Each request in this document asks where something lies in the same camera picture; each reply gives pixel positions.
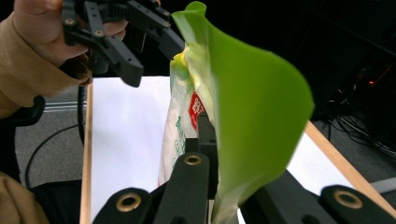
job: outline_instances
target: red label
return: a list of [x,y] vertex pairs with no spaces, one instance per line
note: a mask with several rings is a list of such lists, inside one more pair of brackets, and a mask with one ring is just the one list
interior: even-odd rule
[[198,127],[197,117],[203,111],[205,111],[204,105],[202,104],[202,101],[199,98],[198,94],[195,91],[193,91],[190,100],[189,115],[190,115],[192,128],[195,131],[197,131],[197,127]]

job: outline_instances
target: brass screw insert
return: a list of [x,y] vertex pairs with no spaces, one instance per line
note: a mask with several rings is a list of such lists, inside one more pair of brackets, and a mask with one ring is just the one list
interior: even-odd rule
[[201,157],[198,157],[195,155],[191,155],[184,159],[184,162],[186,162],[188,165],[197,165],[197,164],[201,163],[201,161],[202,161]]
[[95,31],[95,35],[96,36],[103,36],[105,34],[105,32],[101,31],[101,30],[97,30]]
[[119,197],[117,200],[117,209],[120,212],[130,212],[136,209],[142,202],[142,198],[138,194],[135,193],[127,193]]
[[64,20],[64,24],[66,24],[66,25],[73,25],[75,23],[75,21],[73,20],[73,19],[66,19],[66,20]]
[[[347,201],[347,200],[343,199],[342,196],[349,197],[351,199],[351,201]],[[337,190],[334,193],[334,198],[338,203],[340,203],[341,205],[343,205],[345,207],[354,208],[354,209],[363,208],[363,202],[361,201],[361,199],[349,191]]]

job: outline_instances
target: white surface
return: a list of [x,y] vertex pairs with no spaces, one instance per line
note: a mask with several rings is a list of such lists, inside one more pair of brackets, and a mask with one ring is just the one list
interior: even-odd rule
[[[139,88],[119,78],[96,78],[92,109],[92,213],[126,188],[157,188],[169,77],[143,77]],[[308,190],[351,184],[304,133],[288,170]]]

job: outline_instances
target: human hand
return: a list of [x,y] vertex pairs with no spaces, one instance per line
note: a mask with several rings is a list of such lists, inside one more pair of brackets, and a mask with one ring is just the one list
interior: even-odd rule
[[[17,32],[38,55],[57,67],[88,50],[85,46],[64,43],[62,3],[63,0],[15,0],[14,5]],[[124,38],[127,23],[105,23],[106,34]]]

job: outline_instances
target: cable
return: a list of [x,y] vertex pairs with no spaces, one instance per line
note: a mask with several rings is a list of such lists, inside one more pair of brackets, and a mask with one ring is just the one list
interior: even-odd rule
[[386,154],[387,156],[392,157],[393,159],[396,159],[396,150],[386,146],[385,144],[381,143],[380,141],[377,141],[373,137],[371,137],[368,133],[366,133],[364,130],[362,130],[360,127],[355,126],[354,124],[348,122],[347,120],[338,117],[342,122],[344,122],[346,125],[348,125],[350,128],[355,130],[359,135],[361,135],[361,139],[364,139],[366,142],[368,142],[369,145],[366,145],[367,147],[374,147],[379,149],[381,152]]
[[86,87],[78,87],[77,98],[77,120],[78,120],[78,133],[81,143],[84,146],[84,100],[85,100]]
[[362,141],[368,142],[368,141],[367,141],[368,139],[367,139],[366,136],[361,136],[361,133],[357,131],[357,130],[358,130],[357,127],[354,127],[354,126],[352,127],[352,126],[351,126],[352,124],[347,123],[347,125],[348,125],[349,127],[351,127],[352,129],[354,129],[354,131],[349,131],[349,130],[347,129],[347,127],[345,127],[345,126],[342,124],[342,122],[345,122],[344,119],[342,119],[340,116],[337,116],[336,121],[337,121],[338,125],[341,127],[341,129],[344,130],[344,133],[346,133],[346,134],[348,135],[348,137],[349,137],[350,140],[352,140],[353,142],[355,142],[355,143],[357,143],[357,144],[366,146],[366,147],[373,147],[373,146],[371,146],[371,145],[369,145],[369,144],[365,144],[365,143],[359,141],[359,140],[362,140]]
[[63,128],[63,129],[61,129],[60,131],[58,131],[58,132],[56,132],[56,133],[53,133],[53,134],[50,135],[48,138],[46,138],[46,139],[35,149],[35,151],[33,152],[32,156],[30,157],[29,161],[27,162],[26,169],[25,169],[25,173],[24,173],[24,179],[25,179],[26,188],[28,188],[28,189],[30,188],[29,170],[30,170],[30,166],[32,165],[33,158],[35,157],[35,154],[37,154],[38,150],[40,150],[40,148],[42,148],[42,147],[43,147],[51,138],[53,138],[54,136],[56,136],[56,135],[58,135],[59,133],[62,133],[62,132],[64,132],[64,131],[67,131],[67,130],[69,130],[69,129],[76,128],[77,126],[78,126],[78,125],[75,124],[75,125],[72,125],[72,126]]
[[329,124],[328,129],[329,129],[329,131],[328,131],[327,139],[329,139],[329,142],[331,142],[332,141],[332,125],[331,124]]

